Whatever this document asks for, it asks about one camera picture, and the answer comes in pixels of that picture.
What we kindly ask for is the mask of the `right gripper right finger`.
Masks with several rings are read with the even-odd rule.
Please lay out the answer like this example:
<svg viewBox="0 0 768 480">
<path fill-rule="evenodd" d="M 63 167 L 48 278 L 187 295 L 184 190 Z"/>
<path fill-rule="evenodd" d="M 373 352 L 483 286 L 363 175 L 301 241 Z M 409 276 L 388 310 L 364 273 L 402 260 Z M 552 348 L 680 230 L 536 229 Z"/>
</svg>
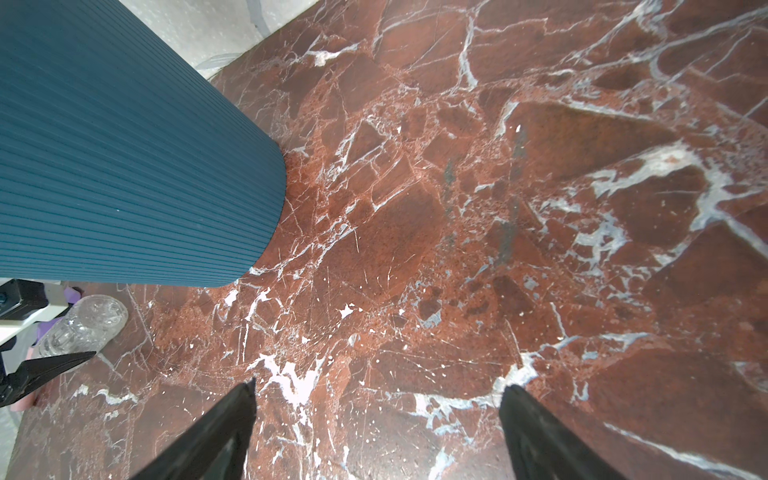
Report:
<svg viewBox="0 0 768 480">
<path fill-rule="evenodd" d="M 499 417 L 518 479 L 621 479 L 523 387 L 505 388 Z"/>
</svg>

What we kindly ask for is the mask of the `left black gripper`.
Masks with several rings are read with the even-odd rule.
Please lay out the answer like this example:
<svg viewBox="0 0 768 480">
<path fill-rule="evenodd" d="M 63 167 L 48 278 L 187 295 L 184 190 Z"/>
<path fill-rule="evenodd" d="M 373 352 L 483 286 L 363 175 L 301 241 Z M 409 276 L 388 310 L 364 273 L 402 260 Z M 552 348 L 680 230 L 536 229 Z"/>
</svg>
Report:
<svg viewBox="0 0 768 480">
<path fill-rule="evenodd" d="M 0 295 L 1 320 L 22 321 L 49 305 L 41 282 L 11 279 L 1 285 Z M 95 351 L 87 351 L 25 360 L 13 373 L 7 373 L 1 363 L 1 406 L 16 403 L 95 355 Z"/>
</svg>

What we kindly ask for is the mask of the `clear crushed bottle white cap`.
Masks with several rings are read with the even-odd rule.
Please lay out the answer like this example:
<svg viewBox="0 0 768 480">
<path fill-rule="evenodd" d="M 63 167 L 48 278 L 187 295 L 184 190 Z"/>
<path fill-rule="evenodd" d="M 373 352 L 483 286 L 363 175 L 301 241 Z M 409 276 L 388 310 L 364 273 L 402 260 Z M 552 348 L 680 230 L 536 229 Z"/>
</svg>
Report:
<svg viewBox="0 0 768 480">
<path fill-rule="evenodd" d="M 120 300 L 102 294 L 85 296 L 42 336 L 34 357 L 99 352 L 123 330 L 128 318 Z"/>
</svg>

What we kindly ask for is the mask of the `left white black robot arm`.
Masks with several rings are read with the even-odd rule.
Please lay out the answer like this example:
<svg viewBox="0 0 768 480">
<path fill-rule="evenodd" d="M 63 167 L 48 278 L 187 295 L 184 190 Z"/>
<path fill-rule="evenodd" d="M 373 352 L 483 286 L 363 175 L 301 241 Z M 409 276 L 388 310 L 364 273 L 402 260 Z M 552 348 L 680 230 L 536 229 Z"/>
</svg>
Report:
<svg viewBox="0 0 768 480">
<path fill-rule="evenodd" d="M 1 406 L 23 411 L 35 392 L 96 354 L 67 347 L 62 353 L 41 353 L 37 342 L 57 325 L 82 293 L 58 283 L 1 280 Z"/>
</svg>

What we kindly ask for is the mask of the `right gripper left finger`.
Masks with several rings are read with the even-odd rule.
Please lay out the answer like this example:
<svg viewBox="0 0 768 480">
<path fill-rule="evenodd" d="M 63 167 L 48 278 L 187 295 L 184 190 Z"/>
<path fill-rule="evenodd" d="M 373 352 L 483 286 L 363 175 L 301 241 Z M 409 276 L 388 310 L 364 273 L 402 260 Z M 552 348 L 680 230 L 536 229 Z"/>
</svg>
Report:
<svg viewBox="0 0 768 480">
<path fill-rule="evenodd" d="M 236 385 L 136 479 L 241 479 L 257 419 L 255 381 Z"/>
</svg>

